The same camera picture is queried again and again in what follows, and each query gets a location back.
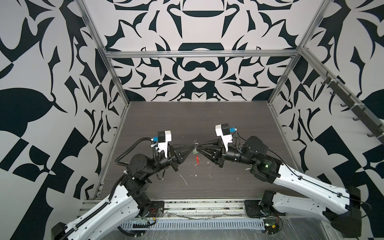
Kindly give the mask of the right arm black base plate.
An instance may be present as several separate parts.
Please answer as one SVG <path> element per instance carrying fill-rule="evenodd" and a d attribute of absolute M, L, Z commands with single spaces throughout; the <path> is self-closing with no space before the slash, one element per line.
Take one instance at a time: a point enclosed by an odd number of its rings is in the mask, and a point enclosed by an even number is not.
<path fill-rule="evenodd" d="M 260 200 L 245 200 L 244 201 L 246 215 L 249 218 L 265 218 L 270 214 L 263 210 Z"/>

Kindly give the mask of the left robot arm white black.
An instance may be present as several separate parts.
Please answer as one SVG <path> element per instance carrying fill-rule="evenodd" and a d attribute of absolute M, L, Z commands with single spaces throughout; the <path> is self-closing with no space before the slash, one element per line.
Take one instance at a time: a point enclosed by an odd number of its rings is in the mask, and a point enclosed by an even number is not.
<path fill-rule="evenodd" d="M 136 154 L 129 163 L 122 162 L 141 142 L 152 143 L 153 156 Z M 167 168 L 178 171 L 195 144 L 164 147 L 154 139 L 144 137 L 133 143 L 115 160 L 116 165 L 126 168 L 124 174 L 115 182 L 110 194 L 95 207 L 68 224 L 58 223 L 51 230 L 53 240 L 101 240 L 118 229 L 124 222 L 136 217 L 144 218 L 151 207 L 146 194 L 150 177 Z"/>

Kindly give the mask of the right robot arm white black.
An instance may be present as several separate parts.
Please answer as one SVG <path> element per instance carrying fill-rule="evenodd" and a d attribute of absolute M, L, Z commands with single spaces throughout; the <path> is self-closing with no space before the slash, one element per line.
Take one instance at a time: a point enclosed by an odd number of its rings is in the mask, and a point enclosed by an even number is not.
<path fill-rule="evenodd" d="M 223 167 L 225 161 L 251 166 L 249 172 L 258 180 L 291 189 L 301 197 L 265 191 L 256 204 L 248 203 L 250 218 L 294 214 L 329 223 L 345 238 L 362 235 L 361 191 L 324 183 L 289 167 L 282 160 L 267 154 L 268 147 L 256 136 L 248 138 L 241 148 L 230 147 L 221 139 L 204 143 L 197 151 Z"/>

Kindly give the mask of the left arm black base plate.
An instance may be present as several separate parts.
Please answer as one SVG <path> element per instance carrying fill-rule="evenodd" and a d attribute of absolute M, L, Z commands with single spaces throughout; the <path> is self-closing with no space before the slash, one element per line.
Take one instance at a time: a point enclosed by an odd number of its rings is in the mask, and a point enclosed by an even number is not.
<path fill-rule="evenodd" d="M 156 218 L 164 213 L 165 202 L 164 201 L 152 201 L 147 217 Z"/>

